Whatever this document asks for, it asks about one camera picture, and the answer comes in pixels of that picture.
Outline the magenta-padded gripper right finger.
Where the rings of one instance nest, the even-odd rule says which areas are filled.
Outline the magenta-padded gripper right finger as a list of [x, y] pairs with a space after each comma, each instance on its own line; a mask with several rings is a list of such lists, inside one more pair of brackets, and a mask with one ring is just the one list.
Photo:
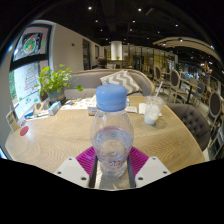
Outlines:
[[130, 150], [127, 167], [131, 188], [146, 186], [170, 174], [158, 157], [149, 157], [135, 147]]

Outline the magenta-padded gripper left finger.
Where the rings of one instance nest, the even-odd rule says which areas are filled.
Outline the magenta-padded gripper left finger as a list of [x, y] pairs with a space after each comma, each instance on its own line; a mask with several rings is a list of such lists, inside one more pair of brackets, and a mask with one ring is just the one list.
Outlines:
[[90, 147], [77, 157], [66, 158], [54, 174], [78, 186], [94, 188], [97, 162], [95, 151]]

